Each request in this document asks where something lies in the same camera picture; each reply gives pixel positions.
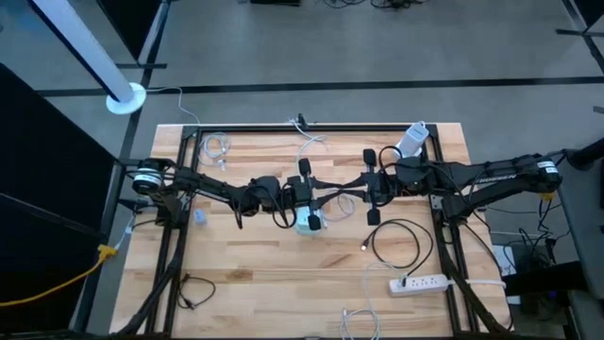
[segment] black floor stripe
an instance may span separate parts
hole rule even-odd
[[[323,82],[293,84],[256,84],[256,85],[205,85],[180,86],[185,94],[230,94],[288,91],[330,91],[330,90],[384,90],[384,89],[438,89],[498,86],[544,86],[544,85],[582,85],[604,84],[604,76],[570,76],[542,78],[503,78],[503,79],[461,79],[461,80],[408,80],[408,81],[361,81],[361,82]],[[44,97],[107,95],[102,89],[41,90]],[[169,89],[157,94],[178,94]]]

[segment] power strip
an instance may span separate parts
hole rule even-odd
[[[449,280],[443,274],[407,278],[403,287],[402,280],[390,280],[388,291],[393,298],[409,297],[425,293],[443,292],[449,286]]]

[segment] wooden tabletop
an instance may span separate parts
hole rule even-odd
[[[442,150],[448,162],[469,163],[463,132],[459,124],[438,124]],[[182,126],[159,126],[151,157],[176,159]],[[347,182],[365,171],[362,150],[379,151],[394,145],[402,132],[326,132],[324,143],[311,144],[303,154],[310,159],[312,174],[318,179]],[[233,185],[245,185],[251,178],[276,176],[281,183],[295,175],[294,157],[307,138],[299,133],[228,133],[232,146],[226,155],[226,171],[200,165],[197,171]],[[343,309],[367,307],[361,287],[363,269],[377,261],[369,249],[361,251],[368,227],[367,205],[355,198],[356,211],[341,222],[329,222],[315,237],[298,235],[293,229],[280,229],[269,214],[259,213],[243,220],[243,230],[235,223],[233,212],[221,202],[203,196],[194,199],[194,207],[207,215],[208,224],[195,225],[188,234],[183,275],[205,278],[216,283],[216,294],[194,311],[176,308],[173,337],[340,337]],[[335,200],[326,205],[327,216],[341,214]],[[153,219],[144,214],[137,222]],[[381,220],[407,218],[433,232],[426,197],[397,198],[381,209]],[[471,217],[469,226],[491,244],[484,225]],[[429,239],[418,228],[414,231],[423,258]],[[153,225],[134,231],[126,257],[111,331],[121,329],[139,309],[150,292],[156,268],[162,229]],[[176,239],[174,231],[172,240]],[[461,229],[470,279],[499,280],[498,270],[479,241]],[[416,246],[412,236],[401,228],[384,228],[376,240],[380,255],[393,264],[412,260]],[[436,248],[414,275],[441,273]],[[376,268],[369,273],[369,294],[381,320],[383,337],[448,336],[452,331],[444,293],[392,298],[388,280],[392,270]],[[510,322],[503,288],[473,285],[487,309],[503,324]],[[159,304],[158,330],[163,322],[167,291]],[[204,298],[210,287],[190,281],[184,293],[191,300]],[[462,325],[467,320],[461,293],[456,289]],[[351,318],[353,336],[369,337],[373,319],[364,314]]]

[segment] wire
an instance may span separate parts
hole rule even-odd
[[[348,322],[350,317],[360,314],[370,314],[374,319],[374,333],[371,336],[371,340],[378,340],[381,336],[381,325],[379,323],[379,315],[378,313],[376,313],[374,305],[371,302],[371,298],[369,297],[369,288],[367,287],[367,274],[369,272],[369,269],[377,265],[385,265],[393,271],[397,271],[394,265],[386,262],[371,263],[365,267],[365,270],[363,270],[362,272],[362,290],[365,293],[365,297],[367,298],[367,305],[369,306],[369,308],[359,309],[351,313],[349,313],[346,309],[343,310],[342,322],[340,323],[340,336],[343,340],[354,340],[354,337],[352,336],[352,334],[350,334],[350,329],[348,329]]]
[[[130,224],[134,220],[134,215],[135,215],[135,212],[132,212],[132,216],[130,216],[128,223],[126,223],[126,228],[124,229],[124,232],[122,233],[122,237],[120,238],[120,241],[118,241],[117,244],[115,244],[115,246],[113,247],[115,250],[120,249],[120,246],[122,245],[122,242],[124,241],[124,237],[126,236],[126,234],[132,233],[132,227],[130,226]]]
[[[349,207],[348,210],[342,204],[342,199],[345,199],[348,202],[348,207]],[[350,217],[353,213],[355,213],[355,210],[356,210],[355,201],[352,198],[350,198],[349,195],[346,195],[346,194],[338,195],[336,202],[338,204],[338,207],[340,207],[340,210],[342,211],[342,213],[344,213],[344,215],[338,216],[338,217],[327,217],[324,212],[323,219],[325,219],[326,221],[328,221],[328,222],[344,221],[346,218]]]
[[[390,192],[392,192],[392,191],[396,192],[396,188],[397,188],[397,182],[395,181],[394,189],[393,189],[393,184],[391,183],[390,178],[388,177],[388,173],[386,172],[386,169],[390,166],[405,167],[403,164],[398,164],[398,163],[389,163],[387,165],[384,165],[384,162],[381,157],[382,157],[382,154],[384,153],[384,151],[388,150],[388,149],[392,149],[392,150],[396,151],[400,158],[403,157],[403,153],[400,151],[400,149],[398,147],[396,147],[394,145],[386,145],[386,146],[382,147],[382,149],[379,150],[379,153],[377,154],[377,163],[379,165],[379,170],[377,170],[377,172],[379,174],[382,174],[383,177],[385,178],[385,182],[386,182],[386,185],[388,186],[388,192],[389,192],[388,197],[386,198],[386,200],[384,202],[376,203],[376,207],[378,207],[378,208],[384,207],[394,200],[394,195],[390,195]]]
[[[139,222],[139,223],[135,224],[134,226],[132,226],[132,230],[134,230],[138,226],[142,226],[142,225],[145,225],[145,224],[148,224],[148,223],[155,223],[155,218],[152,219],[152,220],[142,221],[142,222]]]
[[[220,145],[220,151],[212,152],[209,148],[210,141],[217,141]],[[203,161],[202,155],[206,154],[208,158],[215,160],[219,157],[225,156],[225,154],[230,149],[230,137],[228,137],[224,132],[214,132],[204,137],[203,140],[199,143],[199,154],[197,158],[201,161],[202,164],[208,166],[221,166],[224,167],[225,160],[219,160],[218,162],[206,163]]]
[[[396,269],[406,269],[406,268],[413,266],[419,259],[419,256],[421,253],[421,247],[420,247],[419,240],[417,239],[417,235],[415,234],[415,232],[413,232],[413,230],[411,228],[409,228],[409,226],[407,226],[401,222],[411,223],[415,227],[423,230],[426,233],[426,235],[428,236],[428,239],[430,240],[430,249],[428,250],[426,257],[418,265],[416,265],[412,270],[410,270],[408,273],[406,273],[406,276],[408,277],[414,271],[419,269],[419,267],[421,267],[422,264],[424,264],[424,262],[428,259],[428,257],[432,253],[432,249],[434,248],[434,239],[432,238],[432,235],[429,233],[429,231],[426,228],[424,228],[424,227],[420,226],[419,224],[417,224],[411,220],[408,220],[406,218],[394,218],[394,219],[388,220],[386,222],[382,222],[373,231],[371,231],[369,236],[367,236],[367,238],[362,242],[361,250],[365,250],[367,248],[367,246],[371,243],[371,248],[372,248],[374,254],[376,255],[377,259],[382,261],[383,263],[387,263],[387,261],[385,261],[381,256],[379,256],[378,250],[376,249],[376,235],[378,234],[378,231],[381,228],[388,226],[388,225],[396,225],[396,226],[406,229],[411,234],[411,236],[413,237],[413,240],[415,241],[415,246],[417,247],[417,252],[415,253],[415,257],[413,258],[413,260],[411,260],[409,263],[402,264],[402,265],[393,265],[392,264],[392,266]]]
[[[408,9],[411,5],[422,5],[427,0],[382,0],[381,4],[378,4],[375,0],[371,0],[371,6],[376,9]]]
[[[86,278],[87,276],[89,276],[94,270],[96,270],[99,266],[101,266],[101,264],[103,264],[103,262],[108,259],[109,257],[113,256],[116,254],[116,249],[111,248],[110,246],[104,246],[101,245],[99,246],[99,255],[98,255],[98,260],[96,261],[96,263],[92,266],[92,268],[88,269],[87,271],[83,272],[82,274],[74,277],[71,280],[68,280],[56,287],[53,287],[45,292],[39,293],[36,296],[33,297],[27,297],[27,298],[22,298],[22,299],[18,299],[18,300],[13,300],[13,301],[7,301],[7,302],[0,302],[0,307],[9,307],[9,306],[15,306],[15,305],[20,305],[20,304],[24,304],[24,303],[28,303],[31,301],[35,301],[37,299],[40,298],[44,298],[46,296],[48,296],[49,294],[52,294],[56,291],[58,291],[59,289],[65,288],[68,285],[82,280],[84,278]]]
[[[562,204],[556,204],[555,206],[551,207],[550,210],[554,210],[554,209],[559,208],[561,206],[562,206]],[[538,213],[538,212],[528,212],[528,211],[526,211],[526,212],[512,212],[512,211],[507,211],[507,210],[504,210],[504,209],[493,208],[491,206],[487,206],[487,209],[488,210],[492,210],[494,212],[512,213],[512,214],[532,214],[532,213]]]
[[[297,154],[295,155],[295,163],[294,163],[294,167],[298,170],[298,175],[300,175],[300,168],[298,167],[299,161],[300,161],[300,156],[302,155],[302,152],[304,152],[304,150],[311,145],[313,142],[320,142],[323,143],[326,139],[327,136],[326,135],[319,135],[319,136],[312,136],[309,135],[308,133],[304,132],[300,126],[298,125],[298,122],[295,121],[295,119],[289,119],[288,123],[291,123],[295,129],[297,129],[300,133],[302,133],[302,135],[304,135],[306,138],[308,138],[309,140],[306,141],[299,149]]]
[[[187,109],[185,109],[185,108],[182,107],[182,95],[183,95],[183,92],[182,92],[181,88],[176,87],[176,86],[170,86],[170,87],[165,87],[165,88],[161,88],[161,89],[153,89],[153,90],[148,90],[147,89],[146,91],[150,93],[150,92],[162,92],[162,91],[165,91],[165,90],[178,90],[180,92],[180,94],[178,95],[178,108],[181,111],[189,114],[191,117],[195,118],[195,121],[197,122],[197,124],[201,125],[201,122],[199,121],[199,117],[197,117],[197,115],[195,113],[193,113],[193,112],[191,112],[191,111],[189,111],[189,110],[187,110]]]
[[[292,221],[292,223],[289,222],[288,218],[287,218],[287,214],[285,213],[285,210],[282,208],[282,205],[279,205],[277,202],[277,199],[269,192],[269,190],[263,186],[260,185],[250,185],[248,187],[246,187],[243,190],[242,193],[242,197],[241,200],[239,202],[239,204],[236,204],[236,202],[233,200],[231,201],[231,206],[233,207],[233,213],[235,215],[235,221],[237,222],[237,227],[242,230],[243,229],[243,212],[242,212],[242,202],[245,199],[245,195],[247,195],[249,193],[250,190],[252,189],[261,189],[263,190],[271,199],[271,201],[273,201],[273,222],[275,222],[275,224],[281,228],[281,229],[289,229],[291,227],[294,226],[297,215],[295,214],[295,210],[294,208],[292,208],[293,210],[293,215],[294,215],[294,220]],[[281,216],[281,219],[283,220],[284,224],[279,224],[277,222],[277,219],[275,218],[275,212],[279,213],[279,215]]]
[[[343,9],[348,6],[354,6],[364,3],[366,0],[323,0],[323,3],[333,9]]]
[[[499,273],[501,273],[501,267],[499,267],[499,262],[497,261],[497,257],[494,255],[493,251],[489,248],[489,246],[487,246],[487,244],[482,240],[482,238],[480,236],[478,236],[478,234],[472,228],[470,228],[470,226],[468,226],[467,223],[463,223],[463,225],[468,230],[470,230],[470,232],[472,232],[474,234],[474,236],[478,239],[478,241],[482,244],[482,247],[487,251],[487,253],[491,257],[491,259],[493,259],[493,262],[495,263],[497,268],[499,268]]]
[[[203,281],[203,282],[209,283],[211,285],[211,293],[206,298],[202,299],[199,302],[192,302],[191,300],[189,300],[182,294],[182,288],[184,287],[185,283],[187,283],[188,280],[198,280],[198,281]],[[216,284],[214,282],[212,282],[208,279],[204,279],[204,278],[197,278],[197,277],[191,276],[190,273],[187,273],[187,274],[185,274],[184,278],[182,278],[182,280],[180,281],[180,284],[178,286],[179,299],[177,299],[176,301],[178,303],[178,307],[183,308],[183,309],[190,309],[193,311],[195,308],[199,307],[201,304],[203,304],[204,302],[211,299],[215,293],[216,293]]]
[[[502,286],[503,288],[506,287],[506,282],[502,280],[466,280],[466,282],[469,284],[493,284]],[[454,280],[449,280],[449,284],[455,285],[457,283]]]
[[[302,128],[300,128],[300,126],[298,125],[298,122],[296,122],[295,119],[289,119],[288,123],[292,124],[295,129],[298,130],[298,132],[300,132],[303,136],[305,136],[306,138],[308,138],[308,140],[298,149],[298,152],[295,155],[295,164],[294,167],[297,169],[298,171],[298,175],[301,176],[300,174],[300,169],[298,167],[298,164],[300,162],[300,156],[302,156],[302,152],[304,152],[304,150],[311,145],[313,142],[319,142],[319,143],[324,143],[325,140],[327,139],[326,135],[319,135],[319,136],[312,136],[309,133],[305,132],[304,130],[302,130]],[[323,212],[323,218],[328,221],[328,222],[340,222],[345,220],[347,217],[351,216],[354,212],[355,212],[355,202],[352,200],[352,198],[350,198],[348,195],[343,195],[344,198],[348,201],[348,205],[351,207],[351,209],[349,211],[347,211],[343,205],[341,204],[341,200],[340,200],[340,196],[338,196],[338,207],[340,207],[340,209],[342,210],[342,213],[344,213],[343,216],[341,217],[336,217],[336,218],[328,218],[325,215],[325,212]]]

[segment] white cable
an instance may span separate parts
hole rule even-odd
[[[369,288],[367,288],[367,273],[369,272],[370,268],[372,268],[376,265],[385,265],[388,268],[392,269],[393,271],[398,272],[398,270],[396,268],[394,268],[394,266],[391,265],[390,263],[383,263],[383,262],[371,263],[365,267],[365,270],[363,270],[363,272],[362,272],[362,290],[363,290],[363,292],[365,292],[365,297],[367,298],[367,305],[369,306],[369,308],[360,309],[360,310],[357,310],[357,311],[354,311],[351,313],[348,313],[347,310],[344,309],[344,312],[342,315],[342,323],[340,323],[340,336],[342,337],[342,340],[347,340],[347,339],[354,340],[355,339],[350,334],[350,329],[348,329],[348,321],[351,316],[359,315],[359,314],[363,314],[363,313],[368,313],[374,318],[375,328],[374,328],[374,334],[372,335],[371,340],[378,340],[379,337],[381,336],[379,315],[378,315],[378,313],[376,313],[373,303],[371,303],[371,298],[369,297]]]
[[[501,280],[466,280],[469,284],[493,284],[506,287],[506,282]],[[449,280],[449,284],[456,284],[453,280]]]
[[[122,246],[122,242],[124,241],[124,237],[126,236],[126,234],[132,233],[132,221],[134,221],[134,213],[132,214],[132,216],[130,216],[130,219],[128,220],[128,223],[126,224],[126,228],[124,229],[124,233],[122,234],[122,238],[120,238],[120,241],[118,241],[118,243],[115,244],[115,246],[113,247],[115,250],[119,250],[120,249],[120,247]]]
[[[304,132],[300,126],[298,125],[298,122],[295,121],[295,119],[290,119],[288,120],[288,123],[292,123],[292,125],[294,125],[295,129],[297,129],[300,133],[302,133],[302,135],[304,135],[306,138],[308,138],[308,140],[298,149],[298,153],[295,155],[295,165],[294,167],[298,170],[298,175],[300,175],[300,168],[298,168],[298,162],[300,161],[300,156],[302,155],[302,152],[304,152],[304,149],[306,149],[309,145],[312,144],[312,142],[324,142],[327,139],[326,135],[319,135],[319,136],[311,136],[308,133]]]
[[[348,202],[348,207],[349,207],[348,210],[345,209],[344,206],[342,205],[342,200],[346,200]],[[346,194],[339,195],[338,198],[336,198],[336,202],[338,203],[338,207],[340,207],[340,210],[342,211],[342,213],[344,213],[344,215],[338,216],[338,217],[327,217],[325,212],[323,212],[323,218],[326,221],[328,221],[328,222],[344,221],[346,218],[350,217],[350,215],[355,213],[355,210],[356,210],[355,201],[352,198],[350,198],[349,195],[346,195]]]
[[[178,95],[178,108],[189,114],[191,117],[195,118],[195,121],[197,122],[198,125],[201,125],[201,122],[199,121],[199,117],[197,117],[197,115],[185,108],[182,107],[182,89],[176,86],[170,86],[170,87],[165,87],[165,88],[161,88],[161,89],[154,89],[154,90],[146,90],[148,93],[150,92],[162,92],[165,90],[178,90],[180,92],[180,94]]]
[[[220,145],[220,151],[218,151],[218,152],[210,151],[210,147],[208,146],[208,144],[212,140],[218,141],[218,144]],[[199,158],[201,163],[204,165],[220,166],[223,170],[225,170],[225,160],[224,159],[219,160],[218,162],[206,163],[203,161],[202,152],[205,153],[206,156],[208,156],[208,158],[215,160],[219,157],[224,156],[228,152],[229,149],[230,149],[230,137],[228,137],[224,132],[214,132],[214,133],[211,133],[208,136],[206,136],[203,140],[201,140],[201,143],[199,144],[199,155],[197,155],[197,157]]]
[[[311,145],[312,142],[323,143],[327,139],[327,136],[326,135],[319,135],[319,136],[309,135],[308,133],[304,132],[300,128],[300,126],[295,121],[295,119],[289,119],[288,123],[291,123],[295,127],[295,129],[297,129],[303,136],[305,136],[306,138],[308,138],[308,140],[298,149],[298,152],[295,155],[295,164],[294,164],[294,167],[298,170],[298,175],[300,175],[300,169],[298,168],[298,162],[300,161],[300,156],[302,156],[302,152],[304,152],[304,149],[306,149],[309,145]],[[345,199],[348,202],[348,206],[350,207],[350,209],[348,211],[342,205],[342,199]],[[340,207],[340,209],[342,210],[342,213],[344,213],[344,215],[340,216],[340,217],[329,218],[329,217],[327,217],[325,215],[325,212],[323,212],[323,218],[326,221],[328,221],[328,222],[340,222],[340,221],[345,220],[347,217],[349,217],[353,213],[355,213],[355,202],[352,200],[352,198],[350,198],[350,196],[348,196],[346,194],[339,195],[338,198],[337,198],[337,202],[338,202],[338,207]]]

